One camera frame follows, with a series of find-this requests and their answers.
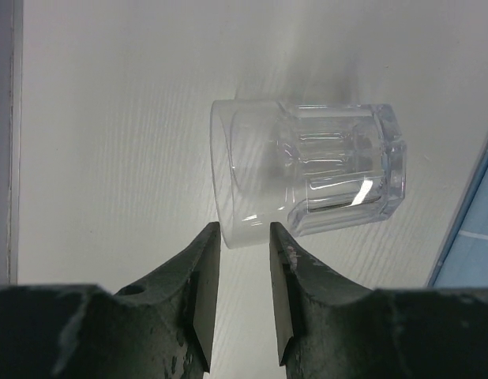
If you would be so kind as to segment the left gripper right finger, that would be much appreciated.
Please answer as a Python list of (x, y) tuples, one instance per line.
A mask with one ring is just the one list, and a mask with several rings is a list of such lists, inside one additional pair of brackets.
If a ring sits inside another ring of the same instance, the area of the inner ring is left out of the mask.
[(278, 359), (289, 378), (488, 378), (488, 288), (371, 290), (270, 226)]

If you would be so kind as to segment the blue checked cloth placemat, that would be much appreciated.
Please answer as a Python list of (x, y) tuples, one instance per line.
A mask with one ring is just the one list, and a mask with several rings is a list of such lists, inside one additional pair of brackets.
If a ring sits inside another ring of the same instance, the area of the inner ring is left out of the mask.
[(488, 287), (488, 139), (428, 287)]

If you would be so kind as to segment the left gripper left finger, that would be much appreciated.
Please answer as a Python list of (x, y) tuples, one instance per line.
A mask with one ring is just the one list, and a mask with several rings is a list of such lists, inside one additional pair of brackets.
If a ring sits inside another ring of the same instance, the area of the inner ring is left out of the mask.
[(94, 284), (0, 286), (0, 378), (201, 378), (209, 372), (220, 225), (110, 293)]

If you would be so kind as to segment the clear plastic cup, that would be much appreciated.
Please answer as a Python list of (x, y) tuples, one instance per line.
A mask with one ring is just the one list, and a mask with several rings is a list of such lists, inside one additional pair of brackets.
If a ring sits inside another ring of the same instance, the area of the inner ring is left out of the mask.
[(388, 219), (406, 192), (406, 151), (388, 104), (217, 100), (212, 184), (231, 249)]

